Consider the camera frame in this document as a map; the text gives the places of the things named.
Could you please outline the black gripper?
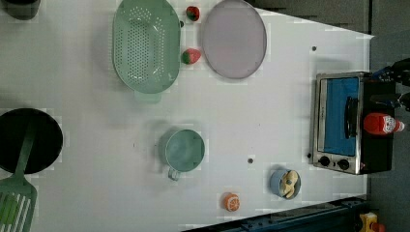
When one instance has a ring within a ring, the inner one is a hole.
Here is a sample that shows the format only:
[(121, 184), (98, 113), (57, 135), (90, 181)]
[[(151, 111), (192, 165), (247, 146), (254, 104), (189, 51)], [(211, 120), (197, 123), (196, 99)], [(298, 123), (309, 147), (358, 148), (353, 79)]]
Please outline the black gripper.
[[(381, 83), (398, 83), (409, 86), (410, 60), (408, 58), (394, 62), (371, 75), (371, 80)], [(373, 95), (370, 100), (375, 103), (384, 104), (392, 108), (404, 108), (410, 110), (409, 94), (380, 94)]]

